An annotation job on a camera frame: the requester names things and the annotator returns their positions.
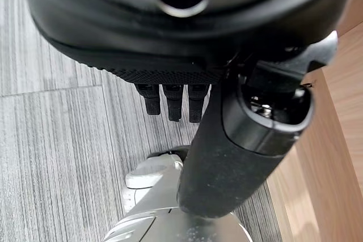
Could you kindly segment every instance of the white plastic part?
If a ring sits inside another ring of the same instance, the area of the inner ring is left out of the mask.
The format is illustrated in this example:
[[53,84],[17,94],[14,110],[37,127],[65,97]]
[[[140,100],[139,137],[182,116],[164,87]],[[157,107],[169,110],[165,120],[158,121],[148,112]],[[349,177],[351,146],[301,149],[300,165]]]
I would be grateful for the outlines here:
[[164,154],[152,157],[140,163],[137,168],[126,175],[126,188],[122,191],[124,212],[128,213],[150,189],[171,169],[180,171],[182,160],[177,155]]
[[175,162],[182,162],[177,155],[165,154],[149,158],[126,175],[126,186],[132,189],[153,187],[169,167],[175,167]]

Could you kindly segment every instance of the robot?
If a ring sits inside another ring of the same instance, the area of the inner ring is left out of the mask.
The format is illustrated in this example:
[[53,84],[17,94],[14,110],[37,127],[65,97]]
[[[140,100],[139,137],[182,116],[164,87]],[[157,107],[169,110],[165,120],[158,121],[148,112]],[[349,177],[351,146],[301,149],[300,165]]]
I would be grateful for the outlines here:
[[[347,0],[28,0],[59,51],[135,85],[148,114],[200,122],[190,147],[126,178],[128,210],[105,241],[251,241],[231,214],[313,118],[301,85],[328,65]],[[212,85],[202,117],[204,99]]]

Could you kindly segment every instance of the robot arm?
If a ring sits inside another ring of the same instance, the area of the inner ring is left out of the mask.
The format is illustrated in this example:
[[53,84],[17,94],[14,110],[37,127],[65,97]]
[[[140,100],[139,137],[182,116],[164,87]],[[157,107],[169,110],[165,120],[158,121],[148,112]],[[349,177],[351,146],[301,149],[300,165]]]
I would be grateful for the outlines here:
[[346,1],[28,0],[54,47],[135,84],[149,114],[162,85],[179,120],[189,85],[197,122],[197,90],[213,85],[178,190],[181,209],[203,218],[248,198],[308,126],[313,97],[300,82],[332,59]]

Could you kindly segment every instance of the wooden wall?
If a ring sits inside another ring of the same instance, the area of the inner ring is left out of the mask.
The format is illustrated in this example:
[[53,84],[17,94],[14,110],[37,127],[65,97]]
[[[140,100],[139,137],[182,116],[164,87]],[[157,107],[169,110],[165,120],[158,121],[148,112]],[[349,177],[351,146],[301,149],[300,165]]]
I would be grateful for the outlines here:
[[305,79],[313,123],[268,179],[284,241],[363,241],[363,0],[350,1],[338,34],[335,63]]

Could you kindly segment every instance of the gray carpet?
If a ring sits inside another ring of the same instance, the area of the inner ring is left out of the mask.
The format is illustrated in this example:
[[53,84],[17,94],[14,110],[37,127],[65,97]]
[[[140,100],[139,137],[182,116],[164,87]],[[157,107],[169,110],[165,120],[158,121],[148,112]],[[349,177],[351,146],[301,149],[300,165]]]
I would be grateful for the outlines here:
[[[197,125],[151,117],[131,84],[63,56],[25,0],[0,0],[0,242],[101,241],[123,216],[125,174],[190,144]],[[281,241],[267,185],[237,211],[255,242]]]

